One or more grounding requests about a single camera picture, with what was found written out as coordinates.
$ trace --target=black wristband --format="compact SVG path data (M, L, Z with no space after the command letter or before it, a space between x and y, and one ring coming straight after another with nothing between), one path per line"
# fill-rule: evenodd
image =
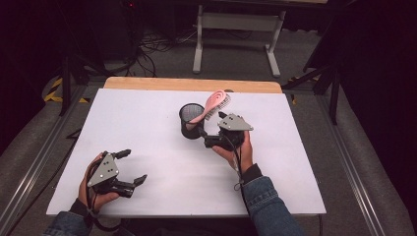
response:
M254 164L251 167L249 167L246 172L242 175L243 184L247 184L251 182L252 180L262 177L262 172L258 164Z
M79 199L76 199L73 203L70 208L70 212L79 214L80 216L87 216L89 214L87 207Z

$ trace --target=jacket sleeve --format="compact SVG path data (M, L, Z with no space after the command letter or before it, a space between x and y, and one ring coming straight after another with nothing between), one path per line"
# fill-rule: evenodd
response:
M91 223L86 223L83 217L87 213L86 207L76 199L70 211L59 212L42 235L89 235L92 225Z
M91 227L87 227L82 216L69 211L61 211L42 235L85 236L90 232Z
M245 176L243 177L245 181L243 191L246 205L259 236L304 235L284 201L278 196L269 177L262 176L258 165L251 168L248 169L249 172L247 171L248 174L252 173L250 181L247 182L248 178L245 180Z

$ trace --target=white table surface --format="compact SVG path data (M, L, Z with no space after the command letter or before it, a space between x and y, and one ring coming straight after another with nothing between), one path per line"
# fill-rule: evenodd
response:
M116 159L118 179L132 183L148 175L131 199L119 198L100 214L114 217L187 217L247 215L236 172L205 148L203 138L187 140L180 131L179 109L186 103L205 105L211 92L102 88L68 160L47 214L68 210L89 163L102 151L126 148ZM293 214L326 213L309 159L288 101L277 93L230 93L225 113L241 115L251 131L254 162L269 176ZM205 123L218 132L213 116Z

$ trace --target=person's right hand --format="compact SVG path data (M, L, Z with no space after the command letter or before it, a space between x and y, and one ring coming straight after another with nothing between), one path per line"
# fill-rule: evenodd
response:
M240 158L241 158L242 174L245 173L249 167L254 165L253 160L252 160L252 145L251 145L251 139L249 136L249 131L245 131L244 134L245 134L245 140L243 141L242 146L240 146L237 149L237 153L241 154ZM226 159L229 162L229 165L233 169L235 168L234 151L226 150L219 146L214 146L211 149L214 150L218 155Z

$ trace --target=pencil cup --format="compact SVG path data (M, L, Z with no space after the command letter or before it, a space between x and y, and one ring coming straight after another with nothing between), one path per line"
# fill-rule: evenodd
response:
M200 137L199 127L204 128L205 119L198 123L189 123L189 121L203 114L205 108L197 103L185 104L180 109L181 133L189 140L196 140Z

